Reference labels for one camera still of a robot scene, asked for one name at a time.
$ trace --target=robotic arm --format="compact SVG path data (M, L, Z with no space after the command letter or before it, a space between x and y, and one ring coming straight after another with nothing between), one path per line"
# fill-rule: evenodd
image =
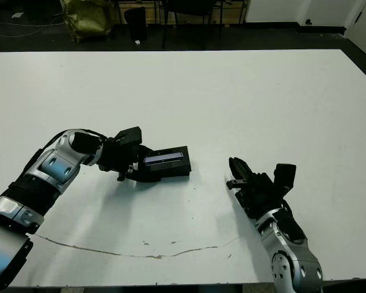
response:
M56 140L55 148L45 151ZM156 182L191 171L186 146L152 151L141 143L139 127L120 131L114 138L72 129L57 134L33 155L18 179L0 196L0 290L12 282L26 262L33 246L27 234L37 231L81 164L116 171L118 181ZM278 164L274 182L265 173L252 173L241 159L230 158L229 165L235 180L227 186L241 189L236 197L247 216L256 220L271 258L277 292L320 292L320 264L283 199L293 187L295 165Z
M56 140L55 148L45 151ZM119 181L156 182L191 171L186 147L152 151L141 143L139 127L120 131L114 138L72 129L57 134L34 154L0 196L0 290L26 262L33 246L27 234L37 231L45 214L76 178L81 164L119 172Z
M227 187L240 188L237 200L247 216L256 220L255 227L271 259L276 292L320 292L320 263L310 252L303 230L283 199L293 188L296 166L277 164L274 182L266 173L253 173L237 157L229 159L229 166L235 180L228 181Z

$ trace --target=small screen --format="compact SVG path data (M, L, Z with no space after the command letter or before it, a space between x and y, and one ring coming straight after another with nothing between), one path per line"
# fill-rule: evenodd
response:
M183 158L183 153L161 154L159 156L146 157L146 165L162 164L166 162L179 161Z

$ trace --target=silver robot arm segment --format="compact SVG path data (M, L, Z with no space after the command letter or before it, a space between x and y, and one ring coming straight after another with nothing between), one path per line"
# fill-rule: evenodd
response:
M75 150L75 137L92 145L88 153ZM80 165L93 165L101 158L103 138L87 131L65 131L54 149L35 154L35 162L0 196L0 290L6 288L26 262L34 234L44 215L77 176Z
M323 273L320 263L307 245L307 238L296 223L283 197L293 188L296 166L277 164L274 182L266 173L253 173L241 159L230 158L234 180L229 189L235 195L255 227L271 260L277 293L319 293Z
M271 260L276 292L320 292L323 281L320 263L309 250L306 237L292 239L279 228L280 210L267 212L255 224Z

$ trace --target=white table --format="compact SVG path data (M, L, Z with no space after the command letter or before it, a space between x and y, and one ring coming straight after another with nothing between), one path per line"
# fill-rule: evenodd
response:
M189 179L83 167L12 286L272 281L229 156L296 164L286 199L324 279L366 278L366 76L344 53L0 53L0 194L55 133L137 125L150 148L188 146Z

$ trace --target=white wall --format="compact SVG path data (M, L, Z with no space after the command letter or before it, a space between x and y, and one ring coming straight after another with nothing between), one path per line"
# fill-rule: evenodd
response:
M313 26L344 26L357 0L311 0L299 24L310 19Z
M304 0L251 0L245 16L247 23L296 21Z
M248 23L297 21L305 26L348 27L364 0L250 0Z

